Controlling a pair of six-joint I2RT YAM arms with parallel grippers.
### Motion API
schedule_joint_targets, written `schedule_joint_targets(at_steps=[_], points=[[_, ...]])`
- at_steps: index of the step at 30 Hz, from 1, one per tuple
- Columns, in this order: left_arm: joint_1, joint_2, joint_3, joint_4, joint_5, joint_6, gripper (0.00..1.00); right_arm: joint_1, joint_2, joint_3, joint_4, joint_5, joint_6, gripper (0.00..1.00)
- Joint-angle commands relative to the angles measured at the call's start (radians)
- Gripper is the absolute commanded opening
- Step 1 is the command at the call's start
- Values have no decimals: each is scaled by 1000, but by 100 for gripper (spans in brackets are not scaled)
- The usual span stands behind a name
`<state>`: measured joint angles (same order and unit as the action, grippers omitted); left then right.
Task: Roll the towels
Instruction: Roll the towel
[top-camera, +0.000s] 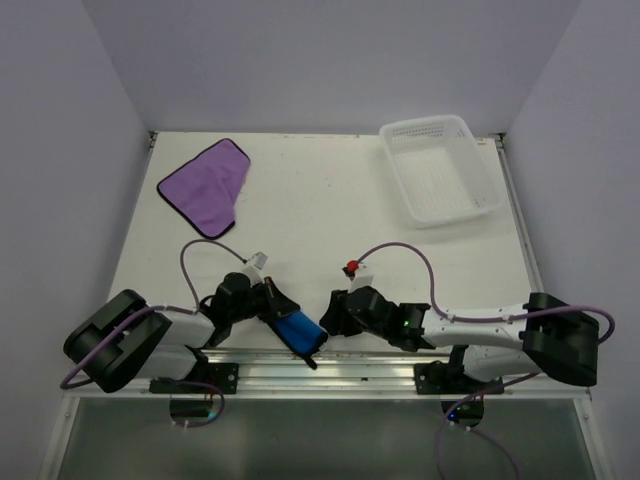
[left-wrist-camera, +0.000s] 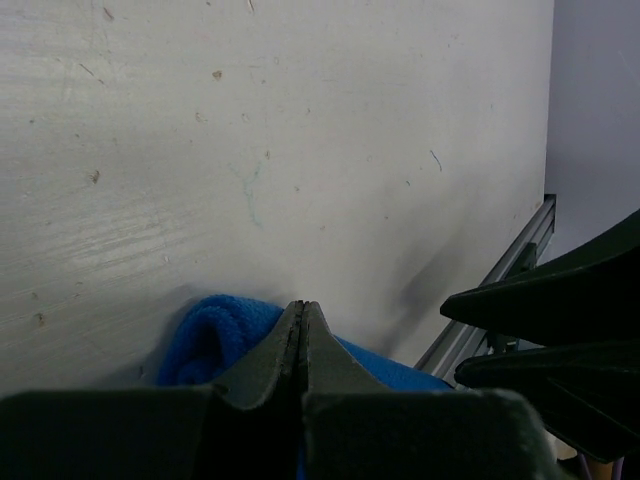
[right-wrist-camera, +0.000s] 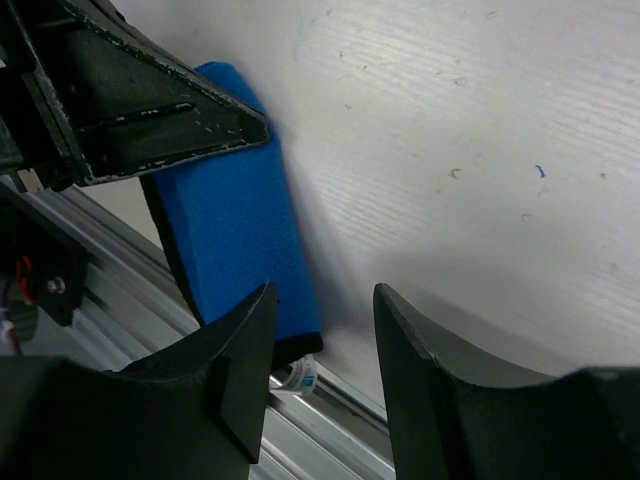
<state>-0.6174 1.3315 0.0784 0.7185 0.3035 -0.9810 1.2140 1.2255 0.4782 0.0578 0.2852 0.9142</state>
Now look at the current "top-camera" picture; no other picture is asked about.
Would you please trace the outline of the blue towel black trim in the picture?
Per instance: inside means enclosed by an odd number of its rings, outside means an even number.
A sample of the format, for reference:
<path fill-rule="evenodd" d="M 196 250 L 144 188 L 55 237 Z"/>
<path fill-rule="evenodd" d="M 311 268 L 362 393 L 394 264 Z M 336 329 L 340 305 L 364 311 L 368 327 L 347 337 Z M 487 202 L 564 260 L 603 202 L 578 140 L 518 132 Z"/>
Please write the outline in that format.
<path fill-rule="evenodd" d="M 329 338 L 325 330 L 301 311 L 274 320 L 270 328 L 295 356 L 312 370 L 317 369 L 313 356 Z"/>

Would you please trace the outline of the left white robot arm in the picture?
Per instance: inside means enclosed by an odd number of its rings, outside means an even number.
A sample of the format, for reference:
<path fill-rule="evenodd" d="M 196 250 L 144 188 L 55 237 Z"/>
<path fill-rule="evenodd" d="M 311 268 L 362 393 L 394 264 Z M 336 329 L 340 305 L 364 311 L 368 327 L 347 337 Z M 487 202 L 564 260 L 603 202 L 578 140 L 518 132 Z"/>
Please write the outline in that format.
<path fill-rule="evenodd" d="M 246 273 L 230 273 L 215 293 L 193 310 L 172 305 L 150 306 L 137 292 L 125 289 L 72 331 L 63 344 L 74 363 L 60 388 L 72 390 L 95 383 L 114 393 L 138 377 L 145 365 L 165 349 L 176 347 L 187 358 L 179 361 L 172 379 L 185 392 L 201 390 L 207 367 L 195 352 L 219 345 L 238 322 L 258 318 L 274 323 L 301 311 L 265 277 L 258 282 Z"/>

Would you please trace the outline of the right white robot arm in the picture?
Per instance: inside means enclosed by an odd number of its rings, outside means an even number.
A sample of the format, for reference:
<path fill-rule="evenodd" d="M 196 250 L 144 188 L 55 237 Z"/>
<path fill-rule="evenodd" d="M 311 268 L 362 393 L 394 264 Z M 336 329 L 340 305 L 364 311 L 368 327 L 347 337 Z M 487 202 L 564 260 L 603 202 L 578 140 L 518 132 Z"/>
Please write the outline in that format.
<path fill-rule="evenodd" d="M 369 333 L 406 352 L 450 348 L 445 379 L 461 393 L 518 374 L 597 382 L 597 320 L 544 293 L 496 311 L 439 313 L 428 303 L 396 304 L 371 286 L 335 290 L 320 325 L 331 336 Z"/>

